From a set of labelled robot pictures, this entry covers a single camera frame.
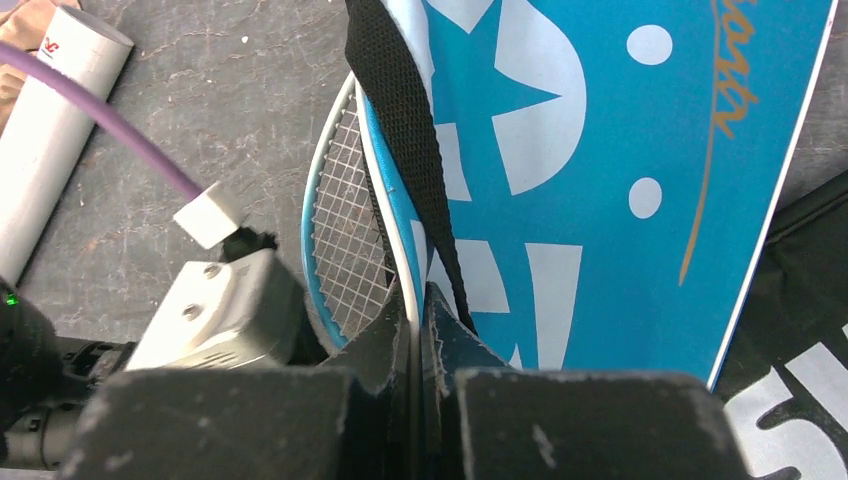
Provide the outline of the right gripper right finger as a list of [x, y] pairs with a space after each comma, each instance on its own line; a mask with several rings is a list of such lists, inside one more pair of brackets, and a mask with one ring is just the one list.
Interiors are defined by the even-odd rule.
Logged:
[[422, 320], [430, 479], [743, 479], [719, 400], [650, 371], [521, 371], [428, 283]]

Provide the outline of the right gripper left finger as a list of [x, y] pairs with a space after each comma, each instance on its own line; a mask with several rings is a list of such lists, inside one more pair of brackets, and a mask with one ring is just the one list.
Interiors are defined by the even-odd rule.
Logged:
[[403, 300], [316, 367], [121, 373], [85, 407], [61, 479], [404, 479]]

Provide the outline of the blue badminton racket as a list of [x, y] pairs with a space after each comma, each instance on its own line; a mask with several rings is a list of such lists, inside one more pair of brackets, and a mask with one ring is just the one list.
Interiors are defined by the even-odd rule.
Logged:
[[395, 277], [368, 187], [357, 87], [355, 76], [347, 75], [333, 101], [311, 159], [301, 214], [313, 327], [330, 353], [378, 316]]

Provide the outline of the blue Sport racket bag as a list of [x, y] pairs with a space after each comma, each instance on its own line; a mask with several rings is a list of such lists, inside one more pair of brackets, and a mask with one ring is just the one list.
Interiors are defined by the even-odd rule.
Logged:
[[834, 1], [350, 1], [408, 320], [525, 369], [713, 386]]

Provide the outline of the black Crossway racket bag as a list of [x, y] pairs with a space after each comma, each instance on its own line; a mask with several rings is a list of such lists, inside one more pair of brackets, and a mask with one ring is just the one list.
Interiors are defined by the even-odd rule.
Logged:
[[715, 392], [750, 478], [846, 478], [845, 173], [775, 215]]

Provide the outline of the white shuttlecock tube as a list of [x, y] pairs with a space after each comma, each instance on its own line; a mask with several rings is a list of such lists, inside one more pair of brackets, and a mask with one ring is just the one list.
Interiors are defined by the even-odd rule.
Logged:
[[[35, 58], [108, 99], [134, 46], [103, 20], [55, 6]], [[18, 282], [56, 207], [94, 122], [43, 82], [21, 84], [1, 134], [1, 277]]]

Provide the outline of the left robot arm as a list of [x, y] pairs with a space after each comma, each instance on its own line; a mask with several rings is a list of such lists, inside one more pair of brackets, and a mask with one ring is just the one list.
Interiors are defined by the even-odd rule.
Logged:
[[1, 466], [55, 471], [82, 409], [125, 368], [133, 341], [63, 337], [41, 311], [1, 282]]

